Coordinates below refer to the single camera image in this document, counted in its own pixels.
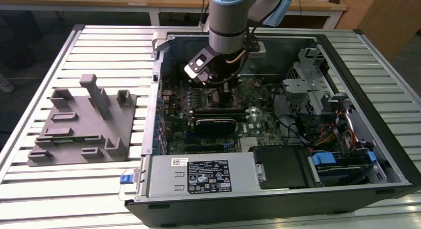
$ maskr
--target desk leg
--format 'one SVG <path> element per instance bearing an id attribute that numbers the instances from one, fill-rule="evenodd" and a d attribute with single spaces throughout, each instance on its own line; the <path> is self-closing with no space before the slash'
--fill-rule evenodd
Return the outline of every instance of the desk leg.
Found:
<path id="1" fill-rule="evenodd" d="M 150 25 L 158 26 L 158 8 L 149 8 L 148 9 L 149 18 L 150 18 Z"/>
<path id="2" fill-rule="evenodd" d="M 340 21 L 340 18 L 342 16 L 344 11 L 332 11 L 330 16 L 328 17 L 328 20 L 324 24 L 322 29 L 334 29 L 337 22 Z"/>

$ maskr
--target power supply label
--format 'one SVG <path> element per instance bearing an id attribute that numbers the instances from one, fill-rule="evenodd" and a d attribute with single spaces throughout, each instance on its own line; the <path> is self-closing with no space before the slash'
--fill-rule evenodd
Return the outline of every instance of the power supply label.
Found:
<path id="1" fill-rule="evenodd" d="M 188 192 L 232 192 L 228 160 L 188 162 Z"/>

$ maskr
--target blue tab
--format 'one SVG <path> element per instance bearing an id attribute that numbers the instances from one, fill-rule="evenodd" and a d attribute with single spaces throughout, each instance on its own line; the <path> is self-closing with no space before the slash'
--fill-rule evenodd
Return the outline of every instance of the blue tab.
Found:
<path id="1" fill-rule="evenodd" d="M 377 161 L 377 157 L 376 157 L 376 155 L 374 155 L 374 153 L 372 151 L 368 153 L 368 157 L 369 157 L 372 162 Z"/>
<path id="2" fill-rule="evenodd" d="M 336 164 L 333 153 L 316 153 L 312 156 L 313 164 Z"/>
<path id="3" fill-rule="evenodd" d="M 316 155 L 312 156 L 312 160 L 313 160 L 314 166 L 320 165 L 320 160 L 318 160 L 318 157 Z"/>
<path id="4" fill-rule="evenodd" d="M 133 183 L 133 174 L 120 176 L 120 184 L 126 185 Z"/>

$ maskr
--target sticker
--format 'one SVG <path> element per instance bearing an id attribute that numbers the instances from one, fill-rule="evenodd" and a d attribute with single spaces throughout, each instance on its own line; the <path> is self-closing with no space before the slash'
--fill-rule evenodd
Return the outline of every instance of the sticker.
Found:
<path id="1" fill-rule="evenodd" d="M 128 3 L 129 5 L 146 6 L 146 3 Z"/>
<path id="2" fill-rule="evenodd" d="M 188 161 L 188 158 L 172 158 L 170 166 L 186 166 Z"/>
<path id="3" fill-rule="evenodd" d="M 190 194 L 232 192 L 228 160 L 186 161 L 186 163 Z"/>
<path id="4" fill-rule="evenodd" d="M 62 139 L 62 140 L 52 140 L 53 143 L 61 144 L 61 143 L 74 143 L 73 140 L 70 139 Z"/>

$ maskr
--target slotted metal surface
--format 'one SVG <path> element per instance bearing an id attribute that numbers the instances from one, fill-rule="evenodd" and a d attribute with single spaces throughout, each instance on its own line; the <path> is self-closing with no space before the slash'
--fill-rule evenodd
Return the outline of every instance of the slotted metal surface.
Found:
<path id="1" fill-rule="evenodd" d="M 66 45 L 42 82 L 36 99 L 2 150 L 0 179 L 0 224 L 20 228 L 146 228 L 126 211 L 118 199 L 118 176 L 140 166 L 140 152 L 148 109 L 153 68 L 152 35 L 154 31 L 197 32 L 197 28 L 86 26 L 72 32 Z M 405 151 L 421 169 L 421 106 L 412 89 L 373 53 L 365 38 L 352 31 L 260 29 L 264 33 L 328 36 L 369 99 L 396 134 Z M 30 168 L 25 165 L 33 140 L 48 117 L 52 89 L 69 88 L 73 95 L 86 95 L 80 88 L 81 74 L 94 73 L 108 94 L 129 89 L 137 95 L 136 120 L 130 138 L 129 161 Z M 134 189 L 125 188 L 128 194 Z M 381 201 L 354 213 L 318 215 L 276 220 L 224 223 L 186 228 L 419 228 L 421 194 Z"/>

